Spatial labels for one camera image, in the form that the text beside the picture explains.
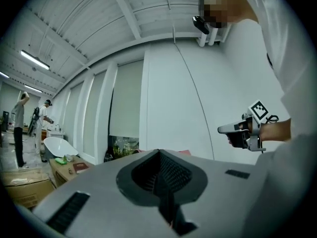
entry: white ceiling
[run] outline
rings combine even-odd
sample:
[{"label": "white ceiling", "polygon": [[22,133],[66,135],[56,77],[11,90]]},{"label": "white ceiling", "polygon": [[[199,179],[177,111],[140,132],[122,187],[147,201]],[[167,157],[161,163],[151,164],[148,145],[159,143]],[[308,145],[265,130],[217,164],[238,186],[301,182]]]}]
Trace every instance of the white ceiling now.
[{"label": "white ceiling", "polygon": [[[173,27],[176,37],[201,36],[192,23],[197,14],[198,0],[29,0],[0,44],[0,71],[53,96],[114,52],[172,38]],[[21,50],[50,70],[27,61]]]}]

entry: black pants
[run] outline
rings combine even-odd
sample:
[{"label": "black pants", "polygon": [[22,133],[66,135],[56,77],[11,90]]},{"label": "black pants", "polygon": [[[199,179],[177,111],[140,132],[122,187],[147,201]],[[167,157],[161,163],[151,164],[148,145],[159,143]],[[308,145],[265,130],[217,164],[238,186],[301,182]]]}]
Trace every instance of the black pants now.
[{"label": "black pants", "polygon": [[23,161],[23,142],[22,142],[22,128],[14,128],[14,144],[15,144],[15,155],[18,166],[22,167],[24,165]]}]

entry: green object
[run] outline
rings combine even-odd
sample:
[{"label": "green object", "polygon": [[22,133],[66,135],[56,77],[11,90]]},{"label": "green object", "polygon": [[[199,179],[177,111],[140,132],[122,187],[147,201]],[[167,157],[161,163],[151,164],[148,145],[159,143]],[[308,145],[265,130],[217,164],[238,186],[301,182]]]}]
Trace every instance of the green object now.
[{"label": "green object", "polygon": [[62,158],[55,158],[55,161],[56,161],[57,163],[60,163],[61,165],[67,164],[67,161],[63,160]]}]

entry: ceiling light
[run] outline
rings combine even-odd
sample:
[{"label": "ceiling light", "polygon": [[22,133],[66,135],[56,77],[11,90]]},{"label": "ceiling light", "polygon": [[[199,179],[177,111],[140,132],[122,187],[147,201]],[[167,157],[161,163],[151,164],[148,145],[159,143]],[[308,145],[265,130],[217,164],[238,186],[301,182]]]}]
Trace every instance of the ceiling light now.
[{"label": "ceiling light", "polygon": [[5,75],[4,73],[0,72],[0,75],[2,75],[3,77],[6,77],[6,78],[10,78],[8,75]]},{"label": "ceiling light", "polygon": [[43,93],[43,91],[38,90],[38,89],[35,89],[35,88],[31,87],[31,86],[28,86],[28,85],[24,85],[24,86],[25,86],[26,88],[32,89],[33,91],[36,91],[36,92],[39,92],[39,93]]},{"label": "ceiling light", "polygon": [[37,65],[43,67],[44,69],[50,69],[50,67],[46,64],[40,61],[38,58],[32,56],[31,54],[25,52],[24,50],[21,51],[21,55],[23,55],[28,60],[31,60],[32,62],[36,63]]}]

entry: person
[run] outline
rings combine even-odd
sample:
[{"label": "person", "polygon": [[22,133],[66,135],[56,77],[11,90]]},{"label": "person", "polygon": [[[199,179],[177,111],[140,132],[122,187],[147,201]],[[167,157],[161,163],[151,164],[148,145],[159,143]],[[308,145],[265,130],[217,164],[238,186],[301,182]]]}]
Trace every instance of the person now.
[{"label": "person", "polygon": [[26,162],[23,161],[23,141],[22,141],[22,131],[24,126],[24,105],[29,101],[30,96],[27,92],[24,92],[21,96],[20,101],[18,101],[12,112],[11,115],[15,115],[13,118],[14,120],[14,145],[15,145],[15,155],[16,155],[16,161],[18,164],[18,167],[23,167]]},{"label": "person", "polygon": [[47,121],[49,123],[54,123],[50,118],[47,117],[47,108],[52,106],[50,100],[46,100],[42,106],[40,106],[39,118],[36,122],[36,136],[35,136],[35,145],[36,145],[36,153],[40,154],[41,152],[41,141],[42,141],[42,128],[43,121]]},{"label": "person", "polygon": [[[284,92],[281,101],[291,119],[264,124],[260,137],[285,143],[260,155],[258,161],[267,163],[263,184],[244,216],[242,237],[266,237],[299,205],[317,167],[316,50],[285,0],[199,0],[199,13],[215,28],[245,19],[258,23],[267,51],[264,55]],[[254,193],[252,183],[262,179],[250,176],[250,193]]]}]

